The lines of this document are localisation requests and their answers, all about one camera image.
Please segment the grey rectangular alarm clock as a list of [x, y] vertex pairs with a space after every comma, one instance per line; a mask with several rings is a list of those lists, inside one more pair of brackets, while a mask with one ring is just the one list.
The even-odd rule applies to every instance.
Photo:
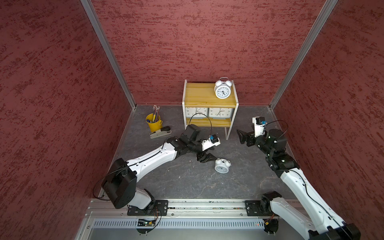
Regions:
[[209, 108], [209, 118], [230, 119], [233, 110], [233, 108]]
[[205, 118], [208, 115], [208, 108], [204, 107], [197, 107], [197, 108], [191, 108], [187, 107], [185, 108], [186, 118]]

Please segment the white twin-bell alarm clock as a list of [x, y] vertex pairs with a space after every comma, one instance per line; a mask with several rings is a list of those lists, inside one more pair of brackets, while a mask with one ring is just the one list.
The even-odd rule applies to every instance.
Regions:
[[217, 159], [215, 161], [215, 171], [220, 174], [226, 174], [229, 172], [231, 162], [226, 159]]
[[232, 93], [232, 81], [227, 77], [219, 78], [215, 82], [214, 92], [218, 99], [227, 99]]

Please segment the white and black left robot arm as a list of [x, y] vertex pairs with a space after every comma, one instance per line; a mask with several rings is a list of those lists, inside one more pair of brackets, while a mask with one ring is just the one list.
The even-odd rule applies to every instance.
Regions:
[[208, 150], [221, 144], [217, 135], [206, 139], [200, 137], [201, 130], [196, 125], [188, 125], [180, 137], [171, 137], [157, 149], [135, 159], [117, 159], [103, 178], [101, 187], [115, 209], [125, 206], [150, 212], [155, 206], [155, 198], [147, 190], [137, 187], [137, 183], [148, 173], [188, 153], [196, 154], [197, 161], [206, 163], [217, 158]]

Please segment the wooden two-tier white-framed shelf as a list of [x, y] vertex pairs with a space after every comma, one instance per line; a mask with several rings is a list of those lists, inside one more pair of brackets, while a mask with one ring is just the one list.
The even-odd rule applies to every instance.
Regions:
[[[226, 140], [229, 139], [230, 133], [233, 128], [235, 117], [239, 107], [239, 100], [237, 96], [237, 90], [235, 82], [232, 85], [232, 93], [227, 99], [218, 99], [215, 95], [214, 83], [191, 83], [188, 80], [184, 81], [183, 89], [183, 118], [184, 126], [186, 127], [189, 124], [194, 124], [198, 127], [215, 127], [215, 128], [224, 128]], [[213, 119], [209, 118], [208, 115], [205, 118], [186, 118], [185, 108], [233, 108], [233, 113], [230, 119]]]

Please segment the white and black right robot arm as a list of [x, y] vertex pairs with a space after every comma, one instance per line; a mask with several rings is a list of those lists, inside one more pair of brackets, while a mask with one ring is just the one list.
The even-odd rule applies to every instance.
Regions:
[[355, 224], [346, 223], [310, 184], [295, 159], [286, 152], [287, 139], [279, 129], [266, 131], [257, 126], [255, 133], [237, 130], [241, 144], [256, 146], [266, 155], [271, 170], [294, 193], [306, 215], [292, 207], [280, 194], [263, 195], [261, 209], [283, 218], [305, 240], [359, 240]]

